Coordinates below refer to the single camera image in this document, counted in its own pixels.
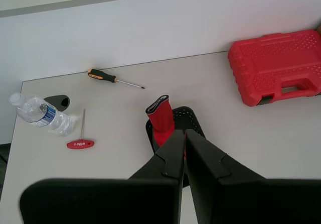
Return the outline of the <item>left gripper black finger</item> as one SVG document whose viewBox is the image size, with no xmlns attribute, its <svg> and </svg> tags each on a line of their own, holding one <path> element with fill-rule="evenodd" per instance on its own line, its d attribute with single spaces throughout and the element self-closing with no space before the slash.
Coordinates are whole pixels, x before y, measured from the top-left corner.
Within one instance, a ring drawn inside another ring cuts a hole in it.
<svg viewBox="0 0 321 224">
<path fill-rule="evenodd" d="M 24 190 L 24 223 L 179 223 L 185 135 L 176 130 L 128 179 L 46 179 Z"/>
<path fill-rule="evenodd" d="M 320 223 L 320 180 L 266 179 L 193 130 L 186 161 L 198 223 Z"/>
</svg>

